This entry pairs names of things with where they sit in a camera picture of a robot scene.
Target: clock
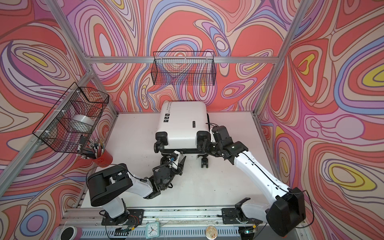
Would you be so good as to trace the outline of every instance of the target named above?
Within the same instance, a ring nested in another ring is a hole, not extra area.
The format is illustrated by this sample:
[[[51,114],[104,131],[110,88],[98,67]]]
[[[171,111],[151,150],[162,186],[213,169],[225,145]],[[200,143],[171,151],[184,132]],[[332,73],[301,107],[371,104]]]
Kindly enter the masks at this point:
[[[145,237],[146,238],[158,237],[160,235],[159,230],[160,230],[159,222],[147,223]]]

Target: pen holder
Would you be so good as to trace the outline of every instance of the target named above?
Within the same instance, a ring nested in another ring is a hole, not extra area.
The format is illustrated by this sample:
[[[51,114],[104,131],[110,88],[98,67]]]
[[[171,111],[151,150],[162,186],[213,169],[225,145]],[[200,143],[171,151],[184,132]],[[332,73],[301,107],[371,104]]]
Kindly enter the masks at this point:
[[[112,161],[113,161],[113,157],[112,155],[105,149],[104,150],[104,153],[96,158],[96,159],[92,159],[92,161],[94,163],[96,163],[98,166],[102,166],[102,165],[107,165],[107,164],[111,164]]]

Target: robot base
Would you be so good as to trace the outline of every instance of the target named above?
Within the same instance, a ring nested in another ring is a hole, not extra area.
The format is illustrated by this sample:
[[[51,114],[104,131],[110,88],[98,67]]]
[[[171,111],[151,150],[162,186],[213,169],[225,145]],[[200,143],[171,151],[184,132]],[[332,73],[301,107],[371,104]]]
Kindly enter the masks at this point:
[[[221,209],[222,217],[223,217],[223,223],[224,224],[246,224],[246,223],[253,223],[256,226],[263,223],[263,221],[260,221],[258,219],[254,218],[249,218],[246,219],[244,222],[240,222],[238,217],[236,216],[236,209],[231,208],[231,209]]]
[[[128,226],[137,226],[141,225],[142,218],[144,214],[144,209],[130,209],[127,211],[127,214],[122,214],[116,218],[111,218],[109,214],[106,212],[105,215],[103,215],[103,220],[101,221],[101,225],[103,226],[117,226],[117,225],[128,225]]]

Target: pink wall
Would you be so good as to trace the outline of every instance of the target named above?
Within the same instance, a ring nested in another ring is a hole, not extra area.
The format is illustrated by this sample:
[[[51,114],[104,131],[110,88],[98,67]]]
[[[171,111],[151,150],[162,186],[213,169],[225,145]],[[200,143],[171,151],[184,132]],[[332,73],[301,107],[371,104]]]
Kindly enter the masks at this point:
[[[293,0],[86,0],[64,2],[62,9],[90,56],[179,50],[277,56],[296,5]],[[203,101],[209,111],[249,111],[271,64],[217,64],[216,85],[201,88],[153,86],[151,64],[95,64],[94,69],[118,111],[159,111],[165,100]]]
[[[84,74],[40,0],[0,2],[0,168],[27,143],[57,99]],[[111,125],[104,111],[95,135]],[[0,198],[0,239],[48,239],[75,203],[91,162],[42,145]]]
[[[258,112],[314,239],[384,239],[383,22],[382,1],[315,1]]]

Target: wire basket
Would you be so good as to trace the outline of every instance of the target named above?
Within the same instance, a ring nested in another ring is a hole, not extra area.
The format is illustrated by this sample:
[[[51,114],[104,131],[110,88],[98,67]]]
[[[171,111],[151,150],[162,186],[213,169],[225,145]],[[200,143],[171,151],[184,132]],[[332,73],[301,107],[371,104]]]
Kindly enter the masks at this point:
[[[42,131],[36,127],[33,134],[55,152],[82,153],[108,102],[107,93],[77,87],[48,127]]]
[[[154,85],[215,85],[212,51],[156,51],[151,75]]]

